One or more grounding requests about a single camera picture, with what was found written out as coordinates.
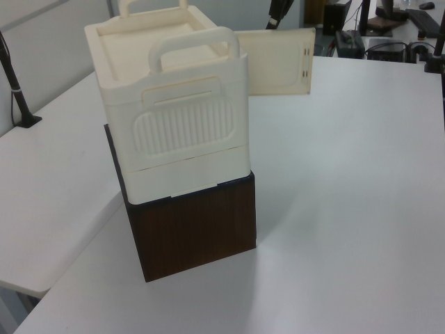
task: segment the keyboard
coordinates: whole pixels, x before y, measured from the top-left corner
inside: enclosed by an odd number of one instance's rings
[[[440,25],[424,10],[406,9],[412,23],[426,33],[426,37],[438,38]]]

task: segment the gray wall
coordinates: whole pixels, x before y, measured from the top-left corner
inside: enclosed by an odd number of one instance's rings
[[[295,0],[282,20],[280,29],[295,29],[303,24],[304,0]],[[269,20],[270,0],[188,0],[218,26],[232,30],[264,29]],[[118,15],[118,0],[112,0],[113,12]],[[178,6],[178,0],[139,0],[130,5],[133,13]]]
[[[0,334],[13,334],[27,315],[14,291],[0,287]]]
[[[0,28],[32,113],[93,71],[83,28],[110,17],[107,0],[0,0],[0,13]],[[11,128],[10,87],[0,68],[0,136]]]

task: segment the white plastic container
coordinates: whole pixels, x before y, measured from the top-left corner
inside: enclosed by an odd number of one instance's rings
[[[238,38],[195,6],[86,27],[129,202],[250,174],[248,64]]]

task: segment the computer mouse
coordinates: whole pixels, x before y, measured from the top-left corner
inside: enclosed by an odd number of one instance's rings
[[[434,2],[425,2],[419,5],[419,9],[423,10],[434,9],[434,7],[435,7]]]

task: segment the open hinged lid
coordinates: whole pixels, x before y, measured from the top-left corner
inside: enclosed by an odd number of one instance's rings
[[[311,90],[315,29],[237,31],[248,53],[250,95]]]

